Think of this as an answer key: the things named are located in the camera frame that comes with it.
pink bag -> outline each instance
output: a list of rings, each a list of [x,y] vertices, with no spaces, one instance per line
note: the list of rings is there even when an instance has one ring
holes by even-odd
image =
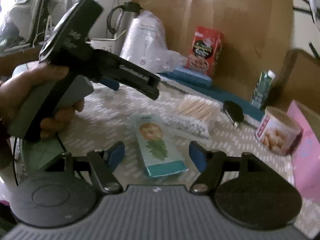
[[[303,129],[292,153],[295,187],[303,197],[320,203],[320,116],[295,100],[287,114]]]

pineapple graphic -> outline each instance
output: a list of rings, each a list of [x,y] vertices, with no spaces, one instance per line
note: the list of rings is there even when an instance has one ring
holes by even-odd
[[[152,153],[153,157],[164,161],[168,157],[168,151],[163,138],[163,131],[156,123],[144,123],[139,128],[140,133],[147,141],[147,148]]]

hand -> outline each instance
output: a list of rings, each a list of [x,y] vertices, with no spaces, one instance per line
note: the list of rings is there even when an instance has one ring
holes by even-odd
[[[43,82],[63,79],[69,72],[65,66],[55,66],[47,63],[36,63],[34,67],[17,76],[12,77],[0,87],[0,116],[5,123],[10,123],[17,114],[23,100],[30,90]],[[62,130],[75,115],[75,111],[81,112],[84,108],[84,100],[74,104],[72,107],[59,109],[54,118],[45,118],[41,121],[42,139],[53,136],[57,131]]]

thermos handle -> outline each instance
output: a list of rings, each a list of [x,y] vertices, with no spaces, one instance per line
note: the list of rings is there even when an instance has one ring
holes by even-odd
[[[124,9],[124,6],[123,5],[119,5],[119,6],[117,6],[117,7],[114,7],[111,11],[110,11],[110,13],[108,14],[108,17],[107,17],[107,28],[108,28],[108,30],[110,31],[110,33],[111,34],[116,34],[116,29],[115,28],[112,28],[111,27],[111,19],[112,19],[112,15],[113,15],[113,13],[115,12],[115,10],[117,10],[117,9],[119,9],[119,8],[121,8],[122,10]]]

white cap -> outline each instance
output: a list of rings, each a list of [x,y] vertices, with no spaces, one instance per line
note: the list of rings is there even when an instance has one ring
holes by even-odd
[[[276,78],[276,74],[275,74],[272,70],[269,70],[269,71],[268,71],[268,76],[269,76],[271,79],[275,79],[275,78]]]

